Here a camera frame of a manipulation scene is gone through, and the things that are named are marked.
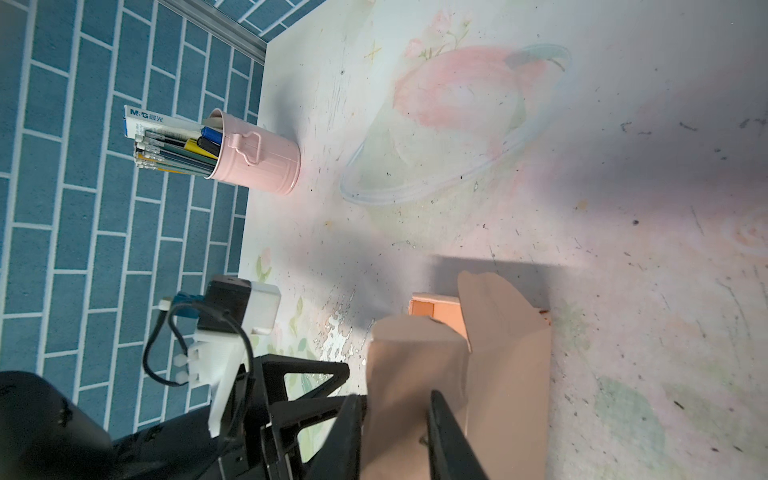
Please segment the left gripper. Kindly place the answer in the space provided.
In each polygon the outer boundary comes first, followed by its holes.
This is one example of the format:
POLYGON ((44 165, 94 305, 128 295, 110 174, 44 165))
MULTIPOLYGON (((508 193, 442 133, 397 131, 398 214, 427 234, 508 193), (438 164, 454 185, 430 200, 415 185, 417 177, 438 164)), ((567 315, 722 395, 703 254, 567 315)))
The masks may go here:
POLYGON ((317 452, 302 457, 299 434, 329 422, 346 396, 336 391, 349 379, 343 362, 268 354, 255 359, 247 389, 235 397, 232 433, 221 438, 217 479, 305 479, 317 452))

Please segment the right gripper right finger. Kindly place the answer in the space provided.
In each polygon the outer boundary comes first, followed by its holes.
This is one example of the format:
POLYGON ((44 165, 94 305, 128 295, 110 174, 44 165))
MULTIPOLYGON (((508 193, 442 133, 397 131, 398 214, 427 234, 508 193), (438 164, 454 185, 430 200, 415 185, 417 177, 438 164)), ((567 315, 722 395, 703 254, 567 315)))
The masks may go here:
POLYGON ((447 401, 437 390, 430 393, 427 423, 432 480, 488 479, 447 401))

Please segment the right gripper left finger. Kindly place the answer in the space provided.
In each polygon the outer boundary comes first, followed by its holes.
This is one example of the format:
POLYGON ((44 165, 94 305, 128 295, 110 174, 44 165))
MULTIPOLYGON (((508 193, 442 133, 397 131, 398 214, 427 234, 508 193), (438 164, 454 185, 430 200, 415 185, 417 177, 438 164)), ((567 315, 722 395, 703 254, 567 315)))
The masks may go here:
POLYGON ((363 419, 367 398, 344 398, 321 449, 311 461, 307 480, 356 480, 360 478, 363 419))

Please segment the pink paper box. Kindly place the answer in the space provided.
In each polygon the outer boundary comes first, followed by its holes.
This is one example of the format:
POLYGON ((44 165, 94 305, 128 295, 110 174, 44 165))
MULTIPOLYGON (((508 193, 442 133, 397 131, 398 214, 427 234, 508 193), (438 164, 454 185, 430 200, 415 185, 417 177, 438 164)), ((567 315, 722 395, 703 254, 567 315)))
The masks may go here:
POLYGON ((428 478, 434 390, 489 478, 545 478, 552 326, 511 283, 462 272, 457 296, 418 294, 371 334, 362 478, 428 478))

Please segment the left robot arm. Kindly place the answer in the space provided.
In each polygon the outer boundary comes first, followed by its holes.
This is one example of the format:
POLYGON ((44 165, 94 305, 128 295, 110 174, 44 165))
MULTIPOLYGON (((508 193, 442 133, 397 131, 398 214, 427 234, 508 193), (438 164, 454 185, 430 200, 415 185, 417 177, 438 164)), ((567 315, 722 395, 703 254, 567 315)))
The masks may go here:
POLYGON ((356 479, 365 396, 341 362, 263 355, 240 369, 223 427, 211 406, 118 440, 43 378, 1 374, 4 479, 356 479))

